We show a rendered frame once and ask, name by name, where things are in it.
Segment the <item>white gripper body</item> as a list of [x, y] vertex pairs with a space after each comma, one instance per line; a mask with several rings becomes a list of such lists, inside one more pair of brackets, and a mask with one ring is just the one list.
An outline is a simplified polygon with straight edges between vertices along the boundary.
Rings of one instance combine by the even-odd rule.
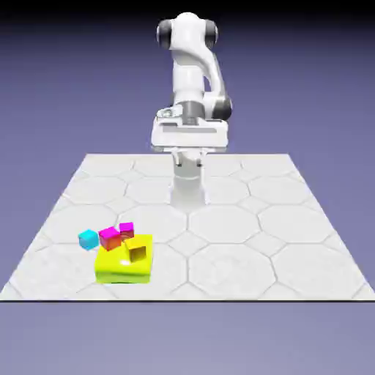
[[225, 121], [198, 118], [197, 125], [184, 125], [181, 117], [155, 117], [151, 145], [159, 152], [173, 149], [226, 149], [229, 125]]

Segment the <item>small cyan cube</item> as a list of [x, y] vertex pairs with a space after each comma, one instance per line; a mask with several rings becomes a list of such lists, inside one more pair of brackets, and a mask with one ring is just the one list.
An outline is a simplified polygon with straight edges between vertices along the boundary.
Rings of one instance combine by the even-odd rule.
[[78, 243], [83, 249], [92, 250], [100, 243], [98, 233], [87, 229], [78, 235]]

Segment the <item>small yellow cube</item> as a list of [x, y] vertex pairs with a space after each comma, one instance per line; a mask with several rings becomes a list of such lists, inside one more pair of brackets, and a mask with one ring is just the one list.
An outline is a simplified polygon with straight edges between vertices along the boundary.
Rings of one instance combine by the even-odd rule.
[[130, 262], [137, 262], [146, 258], [146, 243], [142, 235], [125, 240]]

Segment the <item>large yellow box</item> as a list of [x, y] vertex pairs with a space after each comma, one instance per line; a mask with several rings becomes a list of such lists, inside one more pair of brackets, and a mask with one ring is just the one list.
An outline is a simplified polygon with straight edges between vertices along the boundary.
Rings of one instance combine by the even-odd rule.
[[[148, 283], [150, 281], [153, 249], [151, 234], [136, 234], [119, 247], [106, 250], [99, 247], [94, 262], [94, 273], [98, 283]], [[130, 253], [144, 248], [145, 256], [132, 261]]]

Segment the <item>small magenta cube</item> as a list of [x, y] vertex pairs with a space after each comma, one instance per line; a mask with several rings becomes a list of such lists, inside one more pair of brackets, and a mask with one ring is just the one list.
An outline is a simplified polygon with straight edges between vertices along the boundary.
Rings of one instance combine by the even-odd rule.
[[115, 227], [109, 227], [98, 232], [99, 241], [107, 251], [118, 248], [122, 244], [121, 234]]
[[122, 241], [134, 237], [134, 225], [133, 222], [120, 223], [119, 232]]

